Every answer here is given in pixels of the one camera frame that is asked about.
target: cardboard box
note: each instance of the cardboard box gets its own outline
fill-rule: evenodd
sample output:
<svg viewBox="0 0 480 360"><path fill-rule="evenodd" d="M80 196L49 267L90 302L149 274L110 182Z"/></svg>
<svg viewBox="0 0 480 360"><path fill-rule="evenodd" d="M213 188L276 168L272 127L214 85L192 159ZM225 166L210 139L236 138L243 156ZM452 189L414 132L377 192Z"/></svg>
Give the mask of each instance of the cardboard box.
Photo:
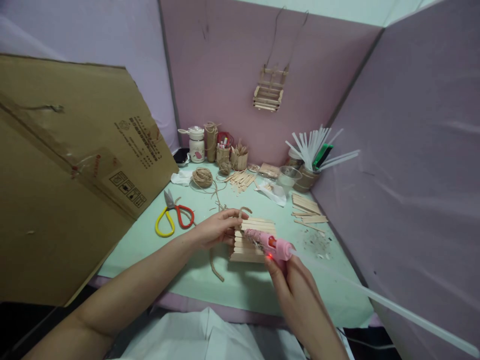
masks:
<svg viewBox="0 0 480 360"><path fill-rule="evenodd" d="M123 67L0 55L0 79L0 301L65 306L178 167Z"/></svg>

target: white thermos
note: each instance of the white thermos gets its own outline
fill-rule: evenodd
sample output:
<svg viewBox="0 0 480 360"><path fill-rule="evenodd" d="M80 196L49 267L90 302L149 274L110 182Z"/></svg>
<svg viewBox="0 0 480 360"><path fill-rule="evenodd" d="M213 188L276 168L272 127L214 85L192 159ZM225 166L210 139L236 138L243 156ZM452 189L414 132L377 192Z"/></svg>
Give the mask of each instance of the white thermos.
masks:
<svg viewBox="0 0 480 360"><path fill-rule="evenodd" d="M189 127L188 130L178 129L180 134L188 134L190 137L190 159L194 163L203 163L205 161L205 130L200 126Z"/></svg>

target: clear plastic cup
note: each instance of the clear plastic cup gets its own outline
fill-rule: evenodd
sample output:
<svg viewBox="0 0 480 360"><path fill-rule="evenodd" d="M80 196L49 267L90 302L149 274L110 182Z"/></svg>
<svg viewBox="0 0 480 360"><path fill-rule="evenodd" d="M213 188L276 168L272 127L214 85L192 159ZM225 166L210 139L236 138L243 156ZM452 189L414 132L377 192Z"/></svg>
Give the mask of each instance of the clear plastic cup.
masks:
<svg viewBox="0 0 480 360"><path fill-rule="evenodd" d="M285 195L288 195L295 183L301 178L302 174L293 166L282 166L276 184L283 188Z"/></svg>

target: scissor handle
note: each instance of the scissor handle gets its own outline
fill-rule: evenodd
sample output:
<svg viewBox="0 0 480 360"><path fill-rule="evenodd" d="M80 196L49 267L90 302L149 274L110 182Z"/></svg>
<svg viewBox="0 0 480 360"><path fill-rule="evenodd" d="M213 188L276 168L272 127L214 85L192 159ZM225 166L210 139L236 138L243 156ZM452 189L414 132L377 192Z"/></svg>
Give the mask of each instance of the scissor handle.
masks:
<svg viewBox="0 0 480 360"><path fill-rule="evenodd" d="M166 206L165 210L162 211L162 213L160 214L160 216L158 217L158 219L156 220L156 223L155 223L155 232L158 236L161 236L162 238L168 238L169 236L171 236L175 232L175 224L174 224L174 221L172 220L172 218L170 217L168 209L169 209L169 207ZM166 218L168 219L168 222L170 223L170 226L171 226L171 232L169 232L167 234L161 233L160 230L159 230L159 222L162 219L162 217L165 215L165 213L166 213Z"/></svg>
<svg viewBox="0 0 480 360"><path fill-rule="evenodd" d="M180 226L182 229L188 229L189 227L192 226L192 224L194 223L194 218L195 218L195 214L194 212L192 211L192 209L190 209L189 207L186 207L186 206L183 206L183 205L177 205L175 206L176 208L176 213L178 214L178 222L180 223ZM183 209L185 211L187 211L188 213L190 213L190 223L188 225L184 225L184 223L182 222L182 213L180 212L180 209Z"/></svg>

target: scissor blade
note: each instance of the scissor blade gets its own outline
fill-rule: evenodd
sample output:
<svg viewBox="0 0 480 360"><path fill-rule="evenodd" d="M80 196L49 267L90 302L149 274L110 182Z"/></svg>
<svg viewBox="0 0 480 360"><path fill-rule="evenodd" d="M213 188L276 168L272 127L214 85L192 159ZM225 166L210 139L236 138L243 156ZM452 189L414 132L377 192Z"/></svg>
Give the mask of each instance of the scissor blade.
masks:
<svg viewBox="0 0 480 360"><path fill-rule="evenodd" d="M165 190L163 192L165 194L165 202L166 202L166 207L169 209L173 209L175 207L174 199L172 198L172 193L170 190Z"/></svg>

